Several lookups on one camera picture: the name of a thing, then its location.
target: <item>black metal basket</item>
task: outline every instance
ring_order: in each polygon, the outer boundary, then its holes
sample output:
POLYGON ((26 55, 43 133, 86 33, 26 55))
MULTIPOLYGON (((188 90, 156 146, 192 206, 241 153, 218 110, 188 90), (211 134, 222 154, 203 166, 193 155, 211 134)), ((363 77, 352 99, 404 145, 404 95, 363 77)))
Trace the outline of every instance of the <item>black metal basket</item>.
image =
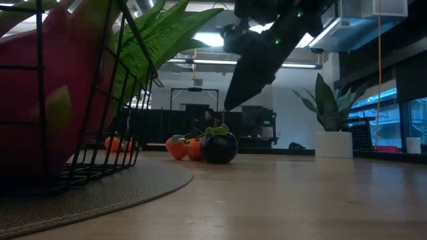
MULTIPOLYGON (((38 96, 39 96, 39 109, 40 109, 40 121, 38 123, 30 123, 30 122, 22 122, 22 121, 0 121, 0 125, 36 125, 40 128, 41 131, 41 150, 42 150, 42 156, 43 156, 43 174, 40 176, 40 178, 31 179, 31 183, 29 183, 30 179, 14 179, 14 183, 12 185, 9 184, 9 187, 1 188, 0 187, 0 193, 2 194, 50 194, 50 193, 64 193, 72 187, 82 187, 87 185, 90 181, 93 180, 99 180, 107 175, 111 175, 113 173, 116 173, 118 171, 128 169, 135 165, 137 161, 137 156, 140 150, 139 143, 137 143, 137 140, 139 139, 139 133, 141 132, 141 122, 143 122, 144 117, 144 111, 147 110, 147 106, 150 99, 151 94, 151 86, 152 86, 152 80, 157 78, 158 74, 155 69, 155 66, 153 64, 153 61, 151 60, 148 50, 145 47, 143 40, 141 36, 139 35, 139 31, 137 30, 136 24, 131 16, 131 13, 129 12, 129 9, 127 8, 127 5, 123 0, 117 1, 119 3, 119 6, 121 8, 121 11, 123 13, 123 17, 121 18, 121 26, 119 30, 119 41, 117 45, 117 52, 114 53, 111 49, 108 49, 105 42, 105 36, 108 33, 108 21, 109 21, 109 14, 111 12, 111 6, 113 3, 113 0, 109 0, 109 5, 107 8, 107 18, 105 20, 104 28, 103 28, 103 37, 101 45, 99 46, 99 55, 97 58, 97 69, 101 68, 101 60, 104 54, 104 51, 106 50, 109 54, 113 55, 115 58, 113 73, 112 73, 112 79, 115 79, 115 74, 117 71, 117 66, 121 65, 126 70, 126 78, 124 81, 124 88, 127 86, 128 79, 131 77, 134 80, 134 84, 132 87, 132 93, 137 93, 137 103, 136 107, 132 107, 129 102, 131 102, 132 99, 123 99, 124 91, 121 94, 121 97, 118 99, 117 97, 113 96, 113 86, 114 81, 111 81, 109 85, 108 91, 102 90, 99 86, 99 71, 95 71, 95 77, 92 82, 91 87, 91 93, 87 102, 86 107, 86 114, 83 121, 83 126, 81 128, 81 132, 79 133, 79 139, 77 142, 77 145, 75 147, 75 154, 73 156, 72 163, 67 163, 64 171, 59 177, 52 177, 48 172, 48 150, 47 150, 47 132, 46 132, 46 113, 45 113, 45 91, 44 91, 44 79, 43 79, 43 38, 42 38, 42 18, 41 15, 44 13, 44 10, 42 9, 41 0, 36 1, 36 9, 27 9, 27 8, 19 8, 19 7, 8 7, 8 6, 0 6, 0 10, 2 11, 16 11, 16 12, 25 12, 25 13, 34 13, 36 15, 37 19, 37 66, 16 66, 16 65, 0 65, 0 69, 26 69, 26 70, 32 70, 37 71, 38 76, 38 96), (121 53, 121 42, 123 39, 123 31, 125 27, 125 20, 127 21, 129 27, 131 28, 134 37, 136 38, 139 46, 141 47, 141 50, 143 51, 143 54, 145 55, 145 58, 148 65, 147 70, 147 81, 145 82, 145 85, 137 81, 137 77, 135 73, 132 73, 129 70, 129 67, 125 66, 120 60, 120 53, 121 53), (91 114, 92 110, 92 103, 93 98, 95 95, 95 92, 100 92, 101 94, 104 94, 106 96, 106 103, 103 109, 103 117, 101 122, 99 123, 99 129, 97 131, 89 131, 87 129, 87 123, 89 121, 89 116, 91 114), (133 121, 137 121, 139 124, 134 125, 131 124, 131 127, 127 129, 127 131, 121 130, 117 132, 117 128, 119 127, 119 121, 116 117, 111 125, 109 126, 109 130, 105 131, 105 122, 107 118, 107 112, 108 112, 108 106, 110 101, 117 101, 119 104, 117 108, 117 116, 121 116, 123 118, 128 119, 132 118, 133 121), (139 103, 142 101, 142 108, 138 109, 139 103), (88 157, 88 145, 83 146, 83 142, 85 139, 85 136, 87 135, 95 135, 95 139, 93 140, 95 147, 93 148, 93 152, 91 152, 90 160, 87 160, 88 157), (95 160, 104 157, 103 154, 99 154, 99 146, 103 145, 104 140, 106 137, 118 137, 120 142, 119 145, 122 145, 124 139, 133 139, 131 149, 134 151, 128 151, 129 149, 129 143, 130 141, 127 141, 127 144, 124 148, 124 151, 121 151, 119 149, 119 152, 115 155, 113 163, 110 163, 110 157, 111 154, 111 147, 113 141, 110 141, 109 147, 107 151, 105 152, 105 160, 103 163, 96 163, 95 160)), ((4 179, 0 176, 0 181, 5 182, 4 179)))

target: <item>mangosteen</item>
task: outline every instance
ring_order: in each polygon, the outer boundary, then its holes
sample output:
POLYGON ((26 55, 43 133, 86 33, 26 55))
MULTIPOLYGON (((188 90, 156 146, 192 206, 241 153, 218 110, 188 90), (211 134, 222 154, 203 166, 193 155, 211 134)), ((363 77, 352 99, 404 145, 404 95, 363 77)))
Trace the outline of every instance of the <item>mangosteen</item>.
POLYGON ((228 131, 220 135, 207 135, 201 142, 201 152, 208 163, 227 164, 238 153, 238 141, 228 131))

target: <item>black robotic arm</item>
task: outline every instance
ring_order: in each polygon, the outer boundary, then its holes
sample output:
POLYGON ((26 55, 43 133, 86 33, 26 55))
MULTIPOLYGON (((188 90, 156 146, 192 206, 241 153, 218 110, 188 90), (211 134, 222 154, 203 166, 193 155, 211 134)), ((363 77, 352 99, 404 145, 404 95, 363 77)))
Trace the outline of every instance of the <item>black robotic arm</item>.
POLYGON ((323 31, 321 15, 337 0, 236 0, 239 25, 224 27, 224 51, 241 55, 224 107, 231 110, 271 84, 276 72, 302 37, 323 31), (259 24, 274 22, 261 34, 250 31, 248 19, 259 24))

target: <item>metal frame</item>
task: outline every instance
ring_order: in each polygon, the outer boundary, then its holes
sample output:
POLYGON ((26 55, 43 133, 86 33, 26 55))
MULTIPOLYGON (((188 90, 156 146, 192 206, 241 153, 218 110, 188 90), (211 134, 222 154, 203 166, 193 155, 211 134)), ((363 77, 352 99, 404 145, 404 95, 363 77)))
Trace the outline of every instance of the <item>metal frame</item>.
MULTIPOLYGON (((175 90, 182 90, 182 91, 190 91, 193 88, 171 88, 171 98, 170 98, 170 102, 169 102, 169 110, 172 110, 172 101, 173 101, 173 92, 175 90)), ((199 89, 199 92, 202 91, 215 91, 216 92, 216 111, 218 112, 219 108, 218 108, 218 102, 220 100, 220 90, 219 89, 199 89)))
MULTIPOLYGON (((117 46, 117 53, 114 53, 111 49, 109 49, 105 42, 105 36, 108 32, 108 21, 109 21, 109 13, 111 12, 111 6, 113 3, 113 0, 109 0, 108 7, 107 7, 107 17, 103 26, 103 37, 101 40, 101 45, 99 46, 99 53, 97 58, 97 67, 96 69, 100 69, 102 57, 104 54, 104 51, 107 52, 107 54, 110 54, 114 56, 115 63, 113 67, 113 73, 111 78, 111 83, 109 85, 108 91, 102 90, 98 83, 100 81, 100 73, 98 70, 95 71, 94 80, 91 84, 91 93, 89 95, 89 99, 87 102, 86 107, 86 115, 85 119, 83 121, 83 125, 81 126, 81 131, 79 133, 79 139, 77 142, 77 145, 75 146, 75 154, 72 163, 66 164, 64 171, 62 172, 60 177, 52 177, 49 173, 49 160, 48 160, 48 146, 47 146, 47 132, 46 132, 46 112, 45 112, 45 91, 44 91, 44 64, 43 64, 43 26, 42 26, 42 18, 41 15, 44 13, 44 10, 42 9, 42 0, 36 0, 36 8, 35 9, 27 9, 27 8, 20 8, 20 7, 9 7, 9 6, 0 6, 0 10, 2 11, 16 11, 16 12, 25 12, 25 13, 34 13, 36 14, 36 20, 37 20, 37 66, 20 66, 20 65, 0 65, 0 69, 22 69, 22 70, 28 70, 28 71, 37 71, 37 81, 38 81, 38 94, 39 94, 39 114, 40 114, 40 122, 24 122, 24 121, 10 121, 10 120, 1 120, 0 125, 16 125, 22 126, 22 125, 34 125, 40 127, 40 134, 41 134, 41 150, 42 150, 42 157, 43 157, 43 176, 41 177, 41 185, 34 186, 32 185, 32 182, 26 182, 24 183, 24 186, 22 184, 19 184, 19 187, 26 187, 26 188, 42 188, 42 193, 63 193, 65 191, 68 191, 72 187, 82 187, 87 185, 90 181, 98 180, 103 178, 106 175, 111 175, 115 172, 121 171, 123 169, 127 169, 131 166, 135 165, 135 162, 137 160, 137 156, 139 153, 139 144, 136 144, 136 139, 138 139, 138 133, 140 132, 139 129, 128 129, 128 132, 122 132, 122 133, 115 133, 115 129, 117 127, 117 121, 113 120, 112 126, 113 129, 111 132, 104 132, 105 124, 106 124, 106 117, 108 112, 108 106, 110 101, 117 101, 119 102, 119 106, 117 108, 117 115, 122 114, 121 108, 123 106, 127 106, 131 110, 129 111, 129 116, 136 117, 137 119, 143 117, 143 112, 145 109, 139 110, 138 108, 132 109, 131 105, 128 103, 131 101, 131 99, 123 99, 124 98, 124 92, 125 88, 127 87, 127 81, 129 77, 132 77, 134 80, 134 83, 132 85, 132 98, 133 95, 135 95, 135 90, 138 91, 138 100, 137 100, 137 106, 139 105, 139 101, 141 99, 141 92, 144 90, 143 95, 143 102, 145 102, 145 98, 148 97, 151 94, 151 87, 153 84, 153 79, 156 79, 158 77, 157 70, 155 68, 155 65, 153 64, 153 61, 151 60, 151 57, 149 56, 149 52, 146 48, 146 46, 143 43, 143 40, 139 34, 139 31, 137 30, 137 26, 135 24, 135 21, 133 20, 133 17, 131 16, 131 13, 129 12, 129 9, 127 8, 126 3, 123 0, 118 0, 119 6, 121 8, 121 11, 123 13, 123 17, 121 19, 121 26, 120 26, 120 32, 119 32, 119 41, 117 46), (120 60, 120 54, 121 54, 121 42, 123 40, 123 31, 125 27, 125 20, 128 22, 129 27, 131 28, 134 37, 137 40, 137 43, 140 47, 140 49, 143 51, 143 54, 145 55, 145 58, 148 62, 148 70, 147 70, 147 76, 146 76, 146 82, 145 86, 143 83, 140 83, 137 80, 137 77, 135 73, 132 73, 129 69, 129 67, 125 66, 120 60), (121 65, 126 69, 126 76, 124 81, 124 88, 122 90, 122 94, 120 98, 113 96, 113 86, 114 86, 114 80, 115 80, 115 74, 117 72, 118 65, 121 65), (99 123, 99 128, 97 131, 90 131, 87 129, 87 123, 89 121, 89 116, 91 114, 91 109, 93 107, 93 98, 95 97, 95 93, 101 93, 106 96, 108 96, 105 100, 105 105, 103 106, 103 117, 101 122, 99 123), (123 143, 123 139, 126 137, 128 139, 134 139, 132 141, 132 147, 135 149, 135 152, 130 151, 128 152, 129 147, 129 141, 127 142, 126 148, 124 150, 124 156, 121 163, 119 163, 119 152, 115 156, 114 164, 108 163, 109 162, 109 156, 111 153, 111 147, 113 141, 110 141, 107 155, 105 157, 105 161, 103 164, 95 164, 95 159, 97 157, 97 149, 93 151, 93 155, 91 157, 90 163, 85 162, 85 158, 87 155, 87 146, 83 146, 83 140, 88 135, 94 135, 96 136, 96 145, 98 146, 101 142, 103 142, 103 138, 105 136, 108 137, 119 137, 120 138, 120 144, 123 143), (79 154, 81 153, 82 148, 84 149, 83 159, 79 161, 79 154)), ((20 189, 12 189, 12 192, 14 193, 21 193, 20 189)))

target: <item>fluorescent light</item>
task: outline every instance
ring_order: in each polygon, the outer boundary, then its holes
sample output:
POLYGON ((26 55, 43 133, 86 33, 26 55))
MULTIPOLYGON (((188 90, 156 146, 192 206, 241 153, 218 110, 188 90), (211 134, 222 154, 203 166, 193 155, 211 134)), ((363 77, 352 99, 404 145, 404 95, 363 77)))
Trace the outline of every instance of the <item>fluorescent light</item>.
POLYGON ((253 27, 249 28, 249 30, 250 31, 255 31, 257 33, 261 33, 262 31, 270 29, 270 27, 272 27, 272 25, 273 25, 273 23, 268 23, 268 24, 266 24, 264 26, 256 25, 256 26, 253 26, 253 27))
POLYGON ((219 33, 196 33, 193 38, 211 47, 224 46, 224 39, 219 33))
POLYGON ((309 43, 311 43, 314 40, 314 37, 312 37, 310 34, 306 33, 301 41, 296 45, 296 48, 304 48, 307 47, 309 43))
MULTIPOLYGON (((268 23, 265 26, 261 26, 261 25, 256 25, 253 26, 251 28, 249 28, 249 30, 251 31, 255 31, 257 33, 262 33, 263 31, 266 31, 268 29, 270 29, 270 27, 272 27, 274 23, 268 23)), ((304 48, 308 46, 308 43, 312 42, 314 39, 314 37, 312 37, 310 34, 306 33, 301 41, 296 45, 296 48, 304 48)))
POLYGON ((170 59, 168 63, 186 63, 185 59, 170 59))
POLYGON ((322 31, 308 46, 313 47, 316 43, 318 43, 322 38, 326 36, 339 22, 341 21, 341 17, 335 19, 333 23, 329 25, 325 30, 322 31))
POLYGON ((202 60, 202 59, 194 59, 194 63, 199 64, 216 64, 216 65, 236 65, 237 61, 222 61, 222 60, 202 60))
MULTIPOLYGON (((170 59, 168 63, 189 63, 189 64, 212 64, 212 65, 236 65, 237 61, 222 61, 222 60, 205 60, 205 59, 170 59)), ((282 68, 299 68, 299 69, 317 69, 314 64, 303 63, 284 63, 282 68)))
POLYGON ((313 64, 298 64, 298 63, 284 63, 282 64, 283 68, 305 68, 305 69, 315 69, 317 65, 313 64))

